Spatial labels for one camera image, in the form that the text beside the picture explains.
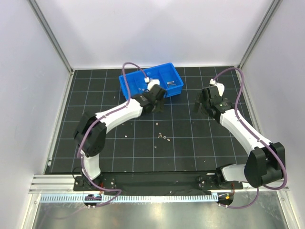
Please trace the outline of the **blue plastic compartment bin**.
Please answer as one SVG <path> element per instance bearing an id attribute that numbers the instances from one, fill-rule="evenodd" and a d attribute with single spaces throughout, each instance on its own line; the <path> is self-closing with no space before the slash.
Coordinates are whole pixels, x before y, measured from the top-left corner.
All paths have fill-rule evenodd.
<path id="1" fill-rule="evenodd" d="M 171 62 L 127 73 L 126 80 L 121 75 L 119 81 L 125 99 L 128 99 L 128 92 L 131 96 L 141 94 L 155 84 L 166 90 L 165 98 L 180 94 L 183 88 L 183 81 Z"/>

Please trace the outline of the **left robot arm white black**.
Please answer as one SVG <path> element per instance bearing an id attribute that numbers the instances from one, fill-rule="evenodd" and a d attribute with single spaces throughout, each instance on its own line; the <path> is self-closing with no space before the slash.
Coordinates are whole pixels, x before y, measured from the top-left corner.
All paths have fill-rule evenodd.
<path id="1" fill-rule="evenodd" d="M 83 114 L 74 132 L 74 140 L 78 145 L 77 157 L 81 159 L 82 176 L 91 186 L 101 184 L 99 156 L 107 134 L 131 119 L 162 111 L 165 95 L 166 90 L 154 84 L 112 109 Z"/>

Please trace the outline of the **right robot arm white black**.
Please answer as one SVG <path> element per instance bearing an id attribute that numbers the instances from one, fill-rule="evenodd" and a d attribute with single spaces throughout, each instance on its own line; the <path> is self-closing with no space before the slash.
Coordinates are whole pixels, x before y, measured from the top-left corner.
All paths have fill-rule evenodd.
<path id="1" fill-rule="evenodd" d="M 280 179 L 285 184 L 284 146 L 279 142 L 272 143 L 259 134 L 223 97 L 223 93 L 224 85 L 221 83 L 205 87 L 197 94 L 194 105 L 196 112 L 200 111 L 226 128 L 248 154 L 244 165 L 230 164 L 217 168 L 220 180 L 245 181 L 254 188 L 266 187 Z"/>

